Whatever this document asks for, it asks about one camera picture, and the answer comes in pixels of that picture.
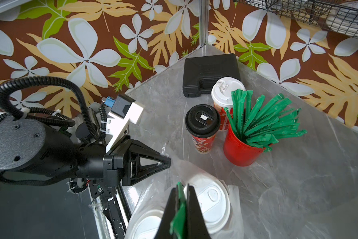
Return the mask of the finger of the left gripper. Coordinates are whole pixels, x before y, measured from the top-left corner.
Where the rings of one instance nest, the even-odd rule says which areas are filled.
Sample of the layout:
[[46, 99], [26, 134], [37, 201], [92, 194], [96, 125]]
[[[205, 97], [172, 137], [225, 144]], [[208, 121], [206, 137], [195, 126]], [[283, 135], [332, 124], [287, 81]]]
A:
[[126, 150], [123, 186], [133, 186], [142, 180], [170, 168], [171, 159], [138, 140], [131, 140]]

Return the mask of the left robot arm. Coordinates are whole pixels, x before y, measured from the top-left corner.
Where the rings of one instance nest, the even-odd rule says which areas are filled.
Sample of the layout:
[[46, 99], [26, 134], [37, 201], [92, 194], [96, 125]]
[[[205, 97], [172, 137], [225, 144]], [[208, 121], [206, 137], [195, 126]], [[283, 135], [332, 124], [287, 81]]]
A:
[[[75, 121], [44, 108], [18, 109], [12, 93], [35, 86], [59, 86], [77, 98], [84, 124], [94, 142], [74, 143], [68, 132]], [[101, 179], [107, 187], [132, 186], [168, 169], [171, 159], [128, 136], [143, 106], [127, 95], [107, 98], [100, 126], [92, 122], [80, 88], [69, 80], [33, 76], [0, 85], [0, 182], [47, 186], [66, 178]]]

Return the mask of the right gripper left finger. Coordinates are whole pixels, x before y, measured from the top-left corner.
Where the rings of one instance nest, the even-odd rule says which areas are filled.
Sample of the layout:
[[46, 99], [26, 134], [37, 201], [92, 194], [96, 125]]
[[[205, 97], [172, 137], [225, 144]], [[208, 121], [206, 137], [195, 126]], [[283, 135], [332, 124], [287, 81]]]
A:
[[164, 214], [155, 235], [155, 239], [177, 239], [177, 235], [171, 230], [171, 224], [179, 210], [179, 190], [178, 186], [171, 190]]

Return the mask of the green straw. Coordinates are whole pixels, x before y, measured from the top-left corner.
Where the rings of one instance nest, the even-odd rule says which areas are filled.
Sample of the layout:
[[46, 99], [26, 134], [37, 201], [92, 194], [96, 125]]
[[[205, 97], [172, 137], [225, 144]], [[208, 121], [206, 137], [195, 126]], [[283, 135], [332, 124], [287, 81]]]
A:
[[181, 182], [177, 183], [177, 208], [175, 215], [170, 222], [170, 234], [177, 239], [187, 238], [187, 218], [186, 218], [186, 196], [184, 193], [184, 186]]

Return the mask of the clear plastic carrier bag front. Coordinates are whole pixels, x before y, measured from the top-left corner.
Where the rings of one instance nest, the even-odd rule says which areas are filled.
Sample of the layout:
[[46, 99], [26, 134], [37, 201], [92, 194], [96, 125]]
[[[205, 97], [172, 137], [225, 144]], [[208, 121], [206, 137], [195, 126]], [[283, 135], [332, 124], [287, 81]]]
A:
[[208, 233], [213, 239], [241, 239], [243, 221], [238, 188], [225, 183], [188, 161], [174, 159], [171, 167], [128, 189], [135, 208], [127, 239], [151, 239], [163, 221], [170, 191], [181, 182], [193, 186]]

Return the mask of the red cup white lid front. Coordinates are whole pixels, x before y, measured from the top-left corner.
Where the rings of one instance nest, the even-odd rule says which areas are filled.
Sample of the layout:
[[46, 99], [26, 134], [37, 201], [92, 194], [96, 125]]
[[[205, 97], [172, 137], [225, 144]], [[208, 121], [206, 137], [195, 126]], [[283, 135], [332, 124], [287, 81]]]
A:
[[131, 227], [129, 239], [154, 239], [163, 217], [162, 210], [149, 210]]

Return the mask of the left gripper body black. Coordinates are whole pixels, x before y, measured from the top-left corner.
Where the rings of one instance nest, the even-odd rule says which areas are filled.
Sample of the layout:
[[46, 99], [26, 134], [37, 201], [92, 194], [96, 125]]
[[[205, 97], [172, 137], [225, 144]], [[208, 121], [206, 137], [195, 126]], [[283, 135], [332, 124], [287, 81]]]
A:
[[103, 158], [103, 176], [107, 187], [133, 186], [137, 183], [136, 140], [122, 138]]

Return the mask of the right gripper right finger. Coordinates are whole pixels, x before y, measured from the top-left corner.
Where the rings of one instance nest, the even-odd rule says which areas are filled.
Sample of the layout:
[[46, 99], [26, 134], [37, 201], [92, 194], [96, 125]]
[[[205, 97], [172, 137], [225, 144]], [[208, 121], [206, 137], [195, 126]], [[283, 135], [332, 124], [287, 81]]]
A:
[[186, 192], [186, 238], [211, 239], [205, 225], [195, 188], [188, 184]]

